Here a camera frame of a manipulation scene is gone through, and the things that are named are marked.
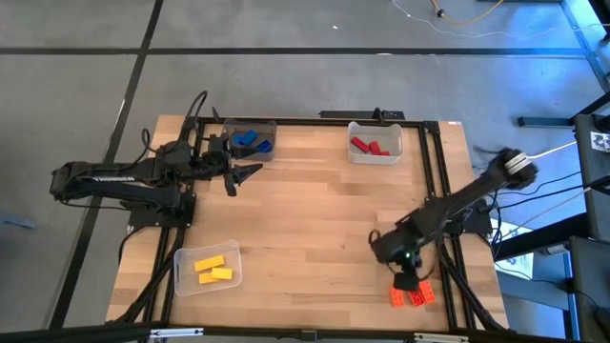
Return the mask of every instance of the red lego brick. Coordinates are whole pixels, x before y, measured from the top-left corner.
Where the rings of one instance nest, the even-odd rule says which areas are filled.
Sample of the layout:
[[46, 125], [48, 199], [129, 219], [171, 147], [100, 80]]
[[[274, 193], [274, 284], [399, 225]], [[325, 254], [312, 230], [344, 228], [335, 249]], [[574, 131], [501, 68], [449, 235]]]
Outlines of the red lego brick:
[[352, 138], [351, 142], [352, 142], [352, 144], [357, 146], [363, 152], [369, 152], [370, 151], [369, 146], [364, 144], [364, 142], [362, 142], [362, 140], [360, 140], [360, 138], [358, 138], [358, 137]]
[[392, 307], [404, 306], [404, 294], [401, 290], [397, 290], [394, 287], [390, 288], [390, 302]]
[[411, 298], [411, 302], [413, 303], [413, 306], [419, 307], [426, 303], [426, 300], [424, 300], [424, 298], [420, 292], [407, 292], [407, 293], [409, 294], [409, 297]]
[[434, 291], [432, 291], [432, 286], [430, 286], [430, 282], [419, 282], [419, 292], [423, 296], [423, 299], [426, 301], [426, 304], [432, 304], [435, 302], [435, 293]]
[[379, 143], [377, 141], [373, 141], [369, 144], [369, 148], [371, 148], [371, 152], [373, 154], [379, 155], [381, 154], [381, 149], [379, 148]]

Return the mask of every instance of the concrete floor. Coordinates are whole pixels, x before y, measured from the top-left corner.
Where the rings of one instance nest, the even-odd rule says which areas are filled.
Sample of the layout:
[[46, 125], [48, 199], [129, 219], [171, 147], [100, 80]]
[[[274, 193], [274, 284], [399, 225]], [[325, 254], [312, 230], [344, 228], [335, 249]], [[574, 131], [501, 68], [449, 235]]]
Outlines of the concrete floor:
[[[456, 28], [437, 20], [426, 1], [396, 1], [441, 30], [468, 34], [506, 30], [527, 35], [557, 29], [530, 40], [465, 39], [434, 32], [388, 1], [173, 0], [161, 11], [152, 46], [579, 47], [559, 5], [503, 4], [488, 18]], [[569, 4], [579, 20], [592, 20], [586, 1]], [[468, 0], [445, 6], [459, 19], [473, 17], [490, 4]], [[152, 8], [153, 0], [0, 0], [0, 47], [139, 47]], [[600, 34], [597, 29], [587, 32], [592, 47], [598, 46]], [[134, 60], [134, 56], [0, 55], [0, 142], [5, 146], [0, 158], [7, 162], [0, 171], [0, 209], [37, 224], [34, 231], [0, 228], [4, 266], [0, 332], [46, 325], [82, 213], [52, 201], [50, 171], [71, 160], [101, 159]], [[509, 146], [536, 154], [572, 141], [570, 131], [519, 129], [515, 118], [567, 117], [602, 94], [589, 64], [579, 57], [149, 56], [117, 160], [131, 161], [142, 149], [140, 130], [152, 130], [159, 114], [184, 113], [203, 89], [210, 91], [209, 105], [227, 116], [315, 117], [322, 110], [379, 106], [402, 110], [410, 119], [461, 121], [474, 166], [484, 165], [490, 157], [472, 150], [475, 145], [491, 150]], [[579, 169], [575, 147], [541, 158], [537, 164], [540, 182]], [[546, 190], [579, 181], [575, 177]], [[557, 196], [556, 201], [568, 196]], [[506, 197], [500, 202], [516, 199]], [[542, 201], [513, 208], [502, 217], [519, 223], [549, 204]], [[583, 201], [575, 201], [530, 226], [539, 228], [583, 210]], [[121, 212], [100, 214], [68, 325], [103, 322], [126, 222], [127, 215]], [[516, 303], [519, 300], [505, 301], [509, 320], [510, 311], [514, 315], [525, 312]], [[546, 333], [510, 322], [520, 332]]]

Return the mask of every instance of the blue block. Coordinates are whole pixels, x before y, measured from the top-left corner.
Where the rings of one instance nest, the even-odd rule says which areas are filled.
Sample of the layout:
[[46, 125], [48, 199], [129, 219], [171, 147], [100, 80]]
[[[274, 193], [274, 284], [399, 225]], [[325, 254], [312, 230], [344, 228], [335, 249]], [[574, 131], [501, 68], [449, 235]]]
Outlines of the blue block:
[[241, 134], [234, 134], [233, 135], [233, 144], [234, 145], [241, 145]]
[[271, 143], [268, 140], [265, 139], [262, 143], [257, 145], [256, 148], [260, 152], [270, 152], [271, 150], [274, 149], [274, 146], [272, 146]]
[[246, 133], [246, 135], [241, 137], [241, 144], [251, 145], [256, 140], [256, 138], [258, 138], [258, 133], [256, 133], [256, 131], [254, 130], [250, 130]]

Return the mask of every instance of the yellow lego brick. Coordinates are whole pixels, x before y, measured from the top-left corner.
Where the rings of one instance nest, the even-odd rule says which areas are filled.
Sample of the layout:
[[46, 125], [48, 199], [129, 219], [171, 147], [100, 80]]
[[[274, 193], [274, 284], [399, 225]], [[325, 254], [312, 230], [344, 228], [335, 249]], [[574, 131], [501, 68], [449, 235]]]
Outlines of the yellow lego brick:
[[215, 279], [231, 280], [233, 270], [229, 268], [212, 268], [212, 277]]
[[219, 267], [225, 264], [225, 256], [218, 255], [214, 257], [210, 257], [208, 259], [204, 259], [201, 261], [197, 261], [194, 263], [194, 270], [196, 272], [205, 271], [209, 268]]
[[211, 272], [204, 272], [199, 275], [200, 284], [206, 284], [206, 283], [211, 283], [211, 282], [216, 282], [216, 281], [220, 281], [220, 280], [217, 278], [213, 278]]

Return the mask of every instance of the clear plastic bin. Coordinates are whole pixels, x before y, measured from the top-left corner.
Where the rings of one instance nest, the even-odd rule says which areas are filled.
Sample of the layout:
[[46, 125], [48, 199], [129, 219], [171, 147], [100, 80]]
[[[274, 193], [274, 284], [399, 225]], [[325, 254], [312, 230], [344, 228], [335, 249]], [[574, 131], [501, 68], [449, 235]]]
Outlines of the clear plastic bin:
[[[220, 254], [225, 256], [225, 264], [221, 268], [232, 269], [232, 279], [199, 284], [199, 275], [212, 270], [196, 272], [194, 263]], [[180, 249], [173, 256], [173, 284], [175, 293], [179, 296], [223, 290], [235, 287], [240, 283], [241, 255], [239, 254], [239, 245], [234, 240], [210, 247]]]
[[[366, 153], [352, 144], [352, 138], [358, 137], [365, 144], [377, 141], [383, 151], [389, 151], [389, 156], [379, 156]], [[347, 159], [352, 163], [394, 165], [402, 156], [402, 128], [399, 124], [389, 127], [362, 126], [351, 122], [347, 129]]]
[[251, 161], [271, 161], [274, 158], [275, 154], [275, 134], [277, 131], [277, 123], [275, 121], [270, 121], [265, 124], [257, 124], [248, 123], [247, 121], [237, 121], [235, 119], [229, 118], [225, 119], [225, 125], [222, 128], [222, 132], [227, 133], [229, 135], [229, 141], [231, 142], [232, 147], [240, 147], [234, 143], [234, 135], [244, 135], [250, 130], [254, 130], [256, 131], [256, 133], [258, 133], [258, 137], [249, 146], [250, 148], [256, 147], [263, 141], [268, 140], [272, 145], [272, 150], [269, 152], [258, 152], [243, 159]]

